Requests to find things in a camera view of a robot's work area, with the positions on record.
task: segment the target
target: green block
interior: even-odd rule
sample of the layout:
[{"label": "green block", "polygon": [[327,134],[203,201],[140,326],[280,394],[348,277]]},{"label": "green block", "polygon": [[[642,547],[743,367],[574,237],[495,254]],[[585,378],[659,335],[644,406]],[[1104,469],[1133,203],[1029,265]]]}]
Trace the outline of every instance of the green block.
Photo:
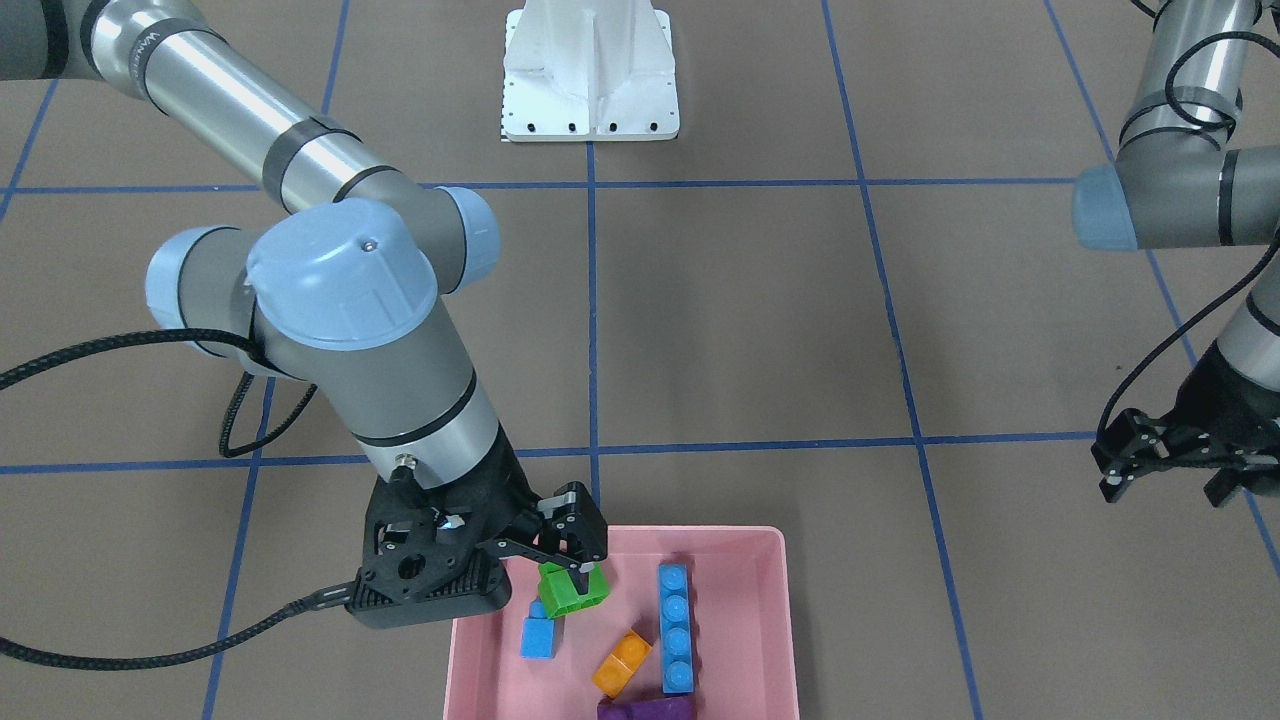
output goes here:
[{"label": "green block", "polygon": [[543,579],[538,583],[538,596],[547,607],[548,618],[561,618],[570,612],[577,612],[588,607],[604,602],[609,597],[609,583],[604,579],[604,570],[596,562],[595,568],[588,573],[586,594],[577,594],[573,580],[568,577],[568,570],[559,565],[541,564],[538,566]]}]

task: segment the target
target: purple block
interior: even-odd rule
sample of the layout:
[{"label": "purple block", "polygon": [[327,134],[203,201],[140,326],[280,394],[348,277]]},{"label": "purple block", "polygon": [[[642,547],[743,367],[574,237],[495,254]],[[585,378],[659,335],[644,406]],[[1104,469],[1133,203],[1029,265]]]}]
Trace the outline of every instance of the purple block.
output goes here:
[{"label": "purple block", "polygon": [[686,694],[646,702],[602,702],[595,707],[595,720],[694,720],[694,698]]}]

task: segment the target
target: orange block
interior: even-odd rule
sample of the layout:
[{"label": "orange block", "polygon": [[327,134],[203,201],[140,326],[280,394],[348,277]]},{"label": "orange block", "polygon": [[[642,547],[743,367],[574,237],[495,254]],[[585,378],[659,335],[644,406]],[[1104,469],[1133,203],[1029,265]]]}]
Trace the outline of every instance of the orange block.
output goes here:
[{"label": "orange block", "polygon": [[600,669],[591,676],[591,682],[611,700],[618,697],[622,688],[627,687],[636,670],[644,664],[644,659],[649,657],[650,651],[653,651],[652,644],[646,643],[635,630],[627,630],[618,644],[613,646],[613,652],[600,664]]}]

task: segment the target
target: black cable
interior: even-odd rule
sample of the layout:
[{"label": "black cable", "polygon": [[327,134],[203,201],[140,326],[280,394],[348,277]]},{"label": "black cable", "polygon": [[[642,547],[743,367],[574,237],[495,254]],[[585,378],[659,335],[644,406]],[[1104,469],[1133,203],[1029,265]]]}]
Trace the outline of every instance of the black cable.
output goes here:
[{"label": "black cable", "polygon": [[227,406],[227,413],[223,415],[223,428],[218,436],[218,454],[223,457],[239,457],[241,455],[253,452],[260,447],[265,447],[275,442],[275,439],[284,434],[284,430],[288,430],[293,421],[302,415],[302,411],[307,409],[307,404],[311,402],[311,398],[315,397],[316,393],[316,386],[310,386],[307,391],[302,393],[302,400],[300,400],[297,406],[293,407],[289,416],[276,425],[274,430],[253,442],[238,447],[230,447],[232,429],[236,427],[236,416],[239,414],[239,407],[244,402],[244,396],[248,395],[248,388],[253,386],[253,379],[255,375],[250,373],[243,373],[241,375],[239,383],[236,386],[236,392],[232,393],[232,401]]},{"label": "black cable", "polygon": [[244,628],[234,635],[225,637],[204,647],[197,647],[186,652],[175,652],[173,655],[154,655],[150,657],[82,657],[78,655],[61,655],[58,652],[46,652],[44,650],[31,648],[3,637],[0,637],[0,655],[13,657],[14,660],[22,660],[23,662],[45,665],[49,667],[64,667],[68,670],[105,671],[170,667],[173,665],[193,662],[196,660],[209,657],[210,655],[218,655],[219,652],[228,651],[262,634],[274,625],[293,618],[294,615],[301,615],[311,610],[324,610],[326,607],[346,605],[351,601],[351,592],[353,587],[355,583],[344,583],[316,591],[306,597],[294,600],[293,602],[268,615],[261,621]]},{"label": "black cable", "polygon": [[[99,355],[101,352],[109,352],[111,350],[120,350],[124,347],[137,347],[142,345],[159,345],[165,342],[216,342],[223,345],[229,345],[243,350],[255,363],[265,364],[266,360],[262,356],[262,348],[252,340],[238,336],[234,333],[206,329],[206,328],[182,328],[182,329],[168,329],[168,331],[142,331],[136,333],[124,333],[110,337],[102,337],[99,340],[91,340],[88,342],[82,342],[79,345],[73,345],[70,347],[64,347],[61,350],[55,350],[46,355],[41,355],[35,360],[28,360],[17,368],[12,368],[0,373],[0,391],[10,388],[22,380],[29,379],[46,370],[52,370],[60,365],[65,365],[74,360],[82,357],[88,357],[91,355]],[[244,386],[244,392],[248,391],[248,386]],[[311,400],[315,395],[315,386],[307,391],[306,397],[294,409],[293,414],[276,428],[270,439],[275,439],[280,433],[288,429],[288,425],[297,419],[306,407],[306,402]],[[243,393],[239,393],[239,401],[243,401]],[[280,621],[293,618],[294,615],[301,615],[302,612],[310,610],[324,610],[326,607],[337,607],[339,605],[346,605],[351,601],[351,593],[355,583],[346,583],[340,585],[333,585],[330,588],[324,588],[316,591],[306,597],[298,598],[284,607],[276,610],[271,615],[262,619],[260,623],[251,625],[234,635],[223,638],[220,641],[209,643],[206,646],[188,650],[186,652],[177,652],[173,655],[155,655],[150,657],[83,657],[78,655],[61,655],[56,652],[46,652],[42,650],[36,650],[27,647],[24,644],[15,643],[9,638],[0,637],[0,655],[13,657],[15,660],[22,660],[24,662],[33,662],[36,665],[47,665],[50,667],[67,667],[73,670],[146,670],[152,667],[168,667],[172,665],[182,665],[184,662],[192,662],[210,655],[216,655],[230,650],[248,639],[257,637],[259,634],[269,630]]]},{"label": "black cable", "polygon": [[1142,10],[1143,13],[1146,13],[1148,18],[1155,18],[1155,17],[1156,17],[1156,12],[1155,12],[1155,10],[1152,10],[1151,8],[1148,8],[1147,5],[1144,5],[1144,4],[1142,3],[1142,0],[1129,0],[1129,3],[1130,3],[1130,4],[1132,4],[1132,5],[1134,6],[1134,8],[1138,8],[1139,10]]},{"label": "black cable", "polygon": [[1215,131],[1215,129],[1234,131],[1235,120],[1231,118],[1226,118],[1224,120],[1202,120],[1192,115],[1190,113],[1183,109],[1181,101],[1174,96],[1174,79],[1178,77],[1178,70],[1181,70],[1183,65],[1185,65],[1187,61],[1190,60],[1193,55],[1208,47],[1210,45],[1213,45],[1215,42],[1221,42],[1224,40],[1245,40],[1248,42],[1254,42],[1265,47],[1268,53],[1271,53],[1276,58],[1280,58],[1280,44],[1276,44],[1270,37],[1258,35],[1256,32],[1230,31],[1230,32],[1219,32],[1206,37],[1204,40],[1201,40],[1196,45],[1188,47],[1185,53],[1183,53],[1176,60],[1174,60],[1172,67],[1169,68],[1169,74],[1165,76],[1165,101],[1169,102],[1169,106],[1172,108],[1174,113],[1179,118],[1206,131]]},{"label": "black cable", "polygon": [[1203,459],[1203,460],[1121,457],[1114,454],[1102,443],[1102,434],[1106,432],[1107,425],[1111,423],[1111,413],[1115,411],[1116,404],[1120,402],[1120,397],[1124,396],[1124,393],[1129,389],[1129,387],[1134,383],[1134,380],[1138,379],[1138,375],[1140,375],[1152,363],[1155,363],[1156,357],[1160,357],[1161,354],[1164,354],[1184,334],[1187,334],[1188,331],[1196,327],[1201,320],[1207,318],[1211,313],[1221,307],[1224,302],[1234,297],[1236,293],[1244,290],[1251,282],[1253,282],[1260,274],[1262,274],[1262,270],[1266,269],[1266,266],[1271,263],[1271,259],[1275,258],[1276,251],[1280,251],[1280,228],[1276,229],[1274,240],[1271,241],[1271,245],[1267,247],[1267,251],[1262,254],[1262,258],[1257,261],[1257,264],[1254,264],[1253,268],[1249,269],[1249,272],[1245,273],[1244,277],[1239,279],[1239,282],[1228,288],[1226,292],[1224,292],[1222,295],[1215,297],[1213,301],[1202,307],[1199,313],[1192,315],[1189,320],[1183,323],[1176,331],[1174,331],[1172,334],[1161,341],[1160,345],[1157,345],[1151,352],[1148,352],[1146,357],[1143,357],[1137,365],[1134,365],[1133,370],[1125,377],[1125,379],[1120,380],[1120,386],[1116,387],[1116,391],[1114,393],[1111,393],[1111,397],[1107,400],[1106,406],[1102,409],[1102,418],[1098,420],[1098,429],[1096,433],[1096,439],[1097,439],[1096,446],[1103,455],[1106,455],[1110,460],[1121,461],[1129,465],[1140,465],[1143,468],[1151,468],[1156,470],[1171,470],[1174,468],[1198,468],[1198,469],[1225,468],[1225,466],[1243,468],[1245,465],[1245,462],[1239,456],[1234,455],[1229,457]]}]

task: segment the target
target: light blue joint cap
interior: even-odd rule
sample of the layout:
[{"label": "light blue joint cap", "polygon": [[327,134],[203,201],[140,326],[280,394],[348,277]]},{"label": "light blue joint cap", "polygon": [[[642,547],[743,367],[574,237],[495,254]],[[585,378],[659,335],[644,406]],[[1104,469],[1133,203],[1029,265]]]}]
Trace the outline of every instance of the light blue joint cap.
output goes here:
[{"label": "light blue joint cap", "polygon": [[[166,331],[177,331],[187,327],[182,319],[182,306],[178,300],[178,283],[182,281],[182,266],[187,261],[191,249],[206,234],[219,229],[234,229],[225,225],[211,225],[207,228],[191,228],[183,231],[160,246],[151,256],[147,266],[147,307],[151,316]],[[212,352],[200,347],[195,342],[187,345],[210,357],[218,357]]]},{"label": "light blue joint cap", "polygon": [[489,209],[484,197],[465,187],[438,187],[449,193],[458,214],[462,215],[462,229],[467,236],[467,261],[462,268],[462,279],[458,287],[451,292],[457,292],[468,284],[489,277],[498,264],[498,255],[502,252],[502,236],[498,232],[498,218]]},{"label": "light blue joint cap", "polygon": [[369,350],[419,327],[438,296],[435,270],[387,205],[317,205],[262,233],[246,261],[262,314],[321,350]]},{"label": "light blue joint cap", "polygon": [[1138,233],[1115,165],[1080,173],[1071,201],[1071,224],[1080,245],[1091,250],[1138,250]]}]

